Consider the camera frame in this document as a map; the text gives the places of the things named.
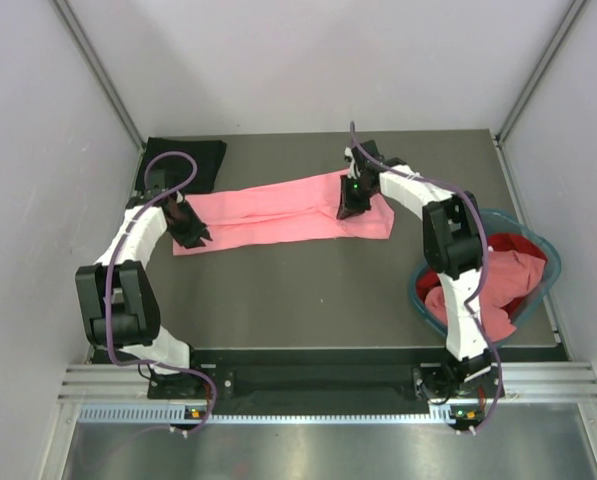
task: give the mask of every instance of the pink cloth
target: pink cloth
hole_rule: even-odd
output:
[[[340,172],[235,192],[187,195],[213,241],[186,249],[174,243],[174,255],[215,252],[244,245],[298,242],[318,238],[389,238],[394,212],[380,195],[371,210],[336,220]]]
[[[483,327],[492,341],[503,340],[516,331],[503,307],[536,288],[544,268],[543,259],[526,253],[515,250],[489,252],[489,274],[480,293],[480,309]],[[435,287],[429,292],[425,305],[438,320],[447,325],[442,287]]]

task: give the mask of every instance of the laundry basket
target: laundry basket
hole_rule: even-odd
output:
[[[536,245],[547,257],[547,264],[542,274],[542,280],[536,288],[534,288],[529,295],[525,297],[520,306],[511,315],[511,323],[516,327],[521,326],[527,321],[533,312],[538,308],[543,297],[547,294],[554,282],[560,275],[560,256],[554,246],[542,237],[539,237],[524,225],[519,224],[515,218],[506,212],[493,209],[480,210],[480,217],[485,233],[487,236],[496,233],[514,233],[522,235]],[[425,304],[418,298],[416,294],[416,283],[418,280],[429,271],[426,262],[423,262],[412,274],[409,281],[409,296],[413,302],[416,310],[420,312],[423,318],[441,335],[447,336],[447,327],[440,322],[425,306]],[[502,345],[511,336],[499,341],[496,345]]]

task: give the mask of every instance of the pink towel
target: pink towel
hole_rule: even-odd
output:
[[[371,210],[336,220],[340,172],[235,192],[187,195],[213,241],[186,249],[174,243],[174,255],[214,252],[244,245],[299,242],[318,238],[389,238],[394,212],[380,195]]]
[[[502,307],[536,288],[544,268],[543,259],[526,253],[515,250],[489,252],[489,274],[480,293],[480,311],[485,332],[492,341],[503,340],[516,331]],[[438,320],[447,325],[442,287],[435,287],[429,292],[425,305]]]

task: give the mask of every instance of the folded black fabric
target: folded black fabric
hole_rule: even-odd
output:
[[[210,193],[214,189],[214,182],[218,175],[218,170],[222,161],[225,158],[227,151],[227,144],[220,140],[200,140],[200,141],[184,141],[184,140],[166,140],[164,138],[152,138],[147,140],[145,154],[140,163],[138,170],[138,178],[136,179],[136,190],[144,190],[144,176],[145,169],[149,162],[164,152],[178,151],[184,152],[193,157],[198,164],[198,173],[192,182],[187,185],[182,193]],[[167,157],[159,160],[152,167],[153,170],[166,168],[173,172],[176,183],[180,183],[187,179],[191,174],[191,164],[182,157]]]

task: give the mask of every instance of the white panel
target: white panel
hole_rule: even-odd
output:
[[[491,128],[563,0],[72,0],[143,136]]]
[[[137,155],[48,1],[0,2],[0,479],[31,478],[85,337],[74,274]]]
[[[532,225],[560,251],[554,298],[597,373],[597,1],[590,2],[507,144]]]

